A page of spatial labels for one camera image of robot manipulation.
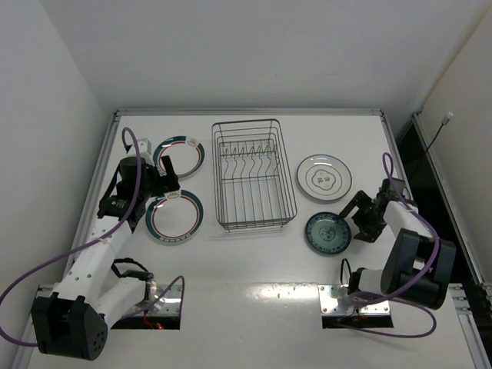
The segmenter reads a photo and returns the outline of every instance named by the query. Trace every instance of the white table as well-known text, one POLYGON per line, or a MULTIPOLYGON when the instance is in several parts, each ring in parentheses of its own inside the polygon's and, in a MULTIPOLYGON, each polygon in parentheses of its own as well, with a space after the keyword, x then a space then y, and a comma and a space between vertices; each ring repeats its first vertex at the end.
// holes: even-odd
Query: white table
MULTIPOLYGON (((426 338, 402 340, 321 328, 316 285, 338 283, 342 258, 348 258, 352 268, 382 268, 394 236, 386 228, 374 244, 353 240, 344 253, 323 257, 308 247, 304 226, 316 212, 339 212, 360 189, 376 194, 384 178, 381 155, 390 150, 384 124, 379 115, 123 115, 109 130, 86 207, 92 217, 82 218, 78 238, 87 236, 95 213, 91 207, 124 156, 123 127, 138 138, 149 138, 154 147, 175 135, 198 139, 206 152, 204 164, 181 186, 204 205, 199 232, 183 244, 166 246, 148 234, 142 221, 121 252, 147 266, 161 284, 185 276, 181 330, 112 331, 95 362, 35 351, 29 369, 474 367, 449 297, 435 312, 437 330, 426 338), (249 118, 280 121, 292 175, 309 155, 340 158, 353 176, 349 193, 333 204, 319 204, 295 182, 298 215, 286 227, 273 233, 227 234, 215 219, 211 125, 249 118), (294 291, 278 284, 282 282, 306 285, 296 284, 294 291)), ((349 224, 355 234, 352 220, 349 224)), ((417 333, 431 325, 411 307, 391 303, 391 312, 394 332, 417 333)))

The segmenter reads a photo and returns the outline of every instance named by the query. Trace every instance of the rack wire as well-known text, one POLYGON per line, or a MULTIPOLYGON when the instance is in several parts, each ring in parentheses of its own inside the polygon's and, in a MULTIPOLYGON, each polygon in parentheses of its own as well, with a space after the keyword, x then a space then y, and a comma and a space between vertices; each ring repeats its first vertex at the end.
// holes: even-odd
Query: rack wire
POLYGON ((280 122, 212 125, 215 210, 228 231, 280 228, 298 212, 280 122))

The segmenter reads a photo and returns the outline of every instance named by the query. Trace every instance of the white wall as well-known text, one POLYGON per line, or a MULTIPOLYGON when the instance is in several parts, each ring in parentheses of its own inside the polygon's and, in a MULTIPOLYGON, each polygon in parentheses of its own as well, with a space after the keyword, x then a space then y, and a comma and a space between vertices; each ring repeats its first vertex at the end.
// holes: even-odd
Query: white wall
POLYGON ((487 0, 41 0, 105 105, 420 108, 487 0))
POLYGON ((445 185, 457 204, 484 277, 492 281, 492 11, 447 70, 421 115, 427 143, 448 112, 453 120, 434 143, 445 185))
MULTIPOLYGON (((81 76, 38 0, 0 2, 0 290, 71 247, 109 116, 81 76)), ((0 308, 19 338, 39 283, 20 285, 0 308)), ((16 347, 0 338, 0 367, 16 347)))

